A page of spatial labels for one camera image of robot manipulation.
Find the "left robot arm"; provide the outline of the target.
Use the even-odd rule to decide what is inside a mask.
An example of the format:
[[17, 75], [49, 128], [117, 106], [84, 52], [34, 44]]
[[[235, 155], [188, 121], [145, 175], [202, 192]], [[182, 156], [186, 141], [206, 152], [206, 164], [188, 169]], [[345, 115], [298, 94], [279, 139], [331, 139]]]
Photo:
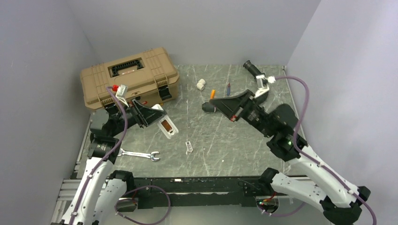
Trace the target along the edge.
[[94, 111], [90, 126], [90, 145], [83, 177], [61, 225], [100, 225], [114, 210], [119, 198], [134, 193], [131, 172], [114, 171], [122, 138], [127, 129], [148, 127], [165, 118], [159, 105], [147, 107], [136, 100], [130, 106], [113, 103]]

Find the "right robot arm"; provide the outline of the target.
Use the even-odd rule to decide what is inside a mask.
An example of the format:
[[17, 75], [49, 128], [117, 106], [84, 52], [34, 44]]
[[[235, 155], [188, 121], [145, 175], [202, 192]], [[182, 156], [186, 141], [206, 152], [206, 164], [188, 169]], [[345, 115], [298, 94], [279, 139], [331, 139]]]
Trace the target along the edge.
[[293, 127], [298, 119], [288, 104], [279, 105], [267, 113], [249, 90], [233, 97], [214, 98], [209, 103], [230, 121], [243, 119], [268, 137], [270, 151], [282, 161], [302, 170], [314, 183], [310, 185], [267, 168], [258, 180], [263, 194], [277, 192], [297, 198], [320, 210], [335, 225], [352, 225], [359, 219], [370, 190], [336, 174], [303, 137], [294, 134]]

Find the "orange battery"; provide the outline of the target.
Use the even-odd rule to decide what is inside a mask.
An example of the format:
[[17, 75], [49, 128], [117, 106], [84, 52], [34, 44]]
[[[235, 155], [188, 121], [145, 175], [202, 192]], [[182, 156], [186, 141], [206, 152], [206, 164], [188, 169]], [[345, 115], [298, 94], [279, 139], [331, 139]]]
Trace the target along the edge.
[[216, 93], [216, 90], [212, 90], [212, 91], [211, 91], [210, 99], [214, 99], [215, 93]]

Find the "white remote control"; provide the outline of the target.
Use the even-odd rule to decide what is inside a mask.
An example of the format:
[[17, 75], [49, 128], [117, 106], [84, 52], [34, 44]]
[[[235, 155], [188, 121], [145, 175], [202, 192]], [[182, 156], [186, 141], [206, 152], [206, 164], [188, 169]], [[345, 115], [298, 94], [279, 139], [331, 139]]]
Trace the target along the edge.
[[173, 136], [179, 133], [178, 128], [160, 104], [155, 104], [152, 106], [152, 109], [162, 111], [163, 115], [159, 119], [155, 120], [155, 124], [168, 139], [171, 139]]

